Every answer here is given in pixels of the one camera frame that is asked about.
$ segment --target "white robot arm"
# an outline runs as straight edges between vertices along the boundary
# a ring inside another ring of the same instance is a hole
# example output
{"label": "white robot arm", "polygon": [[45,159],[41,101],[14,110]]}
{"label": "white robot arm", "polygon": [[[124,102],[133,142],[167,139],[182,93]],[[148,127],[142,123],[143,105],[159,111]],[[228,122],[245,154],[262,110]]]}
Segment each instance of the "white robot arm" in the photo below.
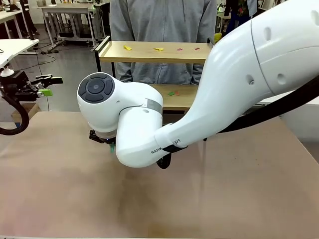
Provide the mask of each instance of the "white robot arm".
{"label": "white robot arm", "polygon": [[178,122],[162,127],[162,97],[143,83],[106,73],[86,77],[80,110],[99,138],[116,136],[116,155],[129,167],[212,136],[254,104],[294,90],[319,75],[319,3],[289,0],[250,20],[211,50],[196,98]]}

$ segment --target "shelf board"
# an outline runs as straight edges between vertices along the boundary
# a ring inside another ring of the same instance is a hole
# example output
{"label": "shelf board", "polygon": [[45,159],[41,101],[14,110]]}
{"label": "shelf board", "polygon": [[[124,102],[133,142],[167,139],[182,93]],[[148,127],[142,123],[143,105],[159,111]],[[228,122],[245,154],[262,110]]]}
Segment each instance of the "shelf board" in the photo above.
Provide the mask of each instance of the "shelf board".
{"label": "shelf board", "polygon": [[212,44],[187,42],[110,41],[100,52],[100,61],[204,64]]}
{"label": "shelf board", "polygon": [[[163,97],[163,110],[187,111],[194,102],[198,86],[196,85],[160,85],[150,84]],[[179,92],[178,95],[169,96],[170,92]]]}

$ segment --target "green object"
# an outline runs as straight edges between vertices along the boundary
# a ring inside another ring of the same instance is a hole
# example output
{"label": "green object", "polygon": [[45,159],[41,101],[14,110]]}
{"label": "green object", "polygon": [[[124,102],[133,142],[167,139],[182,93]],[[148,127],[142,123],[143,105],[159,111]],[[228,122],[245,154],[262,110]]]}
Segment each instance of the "green object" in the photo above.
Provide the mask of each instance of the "green object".
{"label": "green object", "polygon": [[42,89],[39,91],[42,92],[44,94],[44,96],[53,96],[53,93],[50,89]]}
{"label": "green object", "polygon": [[111,143],[111,144],[110,144],[110,151],[111,151],[111,153],[114,153],[114,150],[115,150],[115,144],[114,144],[114,143]]}

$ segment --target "wooden table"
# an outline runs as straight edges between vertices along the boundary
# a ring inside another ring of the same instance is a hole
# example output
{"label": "wooden table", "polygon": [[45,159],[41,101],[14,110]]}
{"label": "wooden table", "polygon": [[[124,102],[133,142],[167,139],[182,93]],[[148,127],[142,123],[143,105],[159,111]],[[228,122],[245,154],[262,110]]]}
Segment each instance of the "wooden table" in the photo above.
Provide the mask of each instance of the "wooden table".
{"label": "wooden table", "polygon": [[80,113],[36,114],[0,153],[0,234],[11,237],[319,237],[319,166],[274,119],[133,169]]}
{"label": "wooden table", "polygon": [[[124,45],[129,46],[131,50],[126,50]],[[154,48],[164,48],[164,50],[157,51]],[[100,61],[107,62],[204,64],[210,51],[211,45],[208,43],[110,41],[99,56]]]}
{"label": "wooden table", "polygon": [[[198,86],[195,85],[162,85],[150,84],[163,97],[163,110],[187,111],[194,102]],[[170,92],[179,92],[178,95],[170,96]]]}

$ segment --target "metal band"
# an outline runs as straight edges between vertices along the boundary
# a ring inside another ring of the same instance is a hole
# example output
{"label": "metal band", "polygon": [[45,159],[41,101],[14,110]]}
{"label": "metal band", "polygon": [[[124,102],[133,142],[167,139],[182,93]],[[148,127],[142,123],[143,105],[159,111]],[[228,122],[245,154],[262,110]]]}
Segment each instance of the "metal band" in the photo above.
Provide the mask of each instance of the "metal band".
{"label": "metal band", "polygon": [[160,113],[161,115],[163,114],[163,107],[160,105],[160,103],[156,102],[156,101],[153,101],[151,99],[147,99],[145,98],[145,102],[144,104],[140,105],[140,106],[130,106],[130,107],[125,107],[123,108],[120,113],[125,110],[125,109],[128,109],[128,108],[133,108],[133,107],[141,107],[141,108],[147,108],[147,109],[150,109],[150,110],[154,110],[154,111],[157,111],[158,113]]}
{"label": "metal band", "polygon": [[157,111],[161,115],[163,114],[163,107],[160,105],[160,103],[153,101],[153,100],[150,100],[150,99],[146,99],[146,100],[147,100],[146,105],[144,104],[141,107]]}

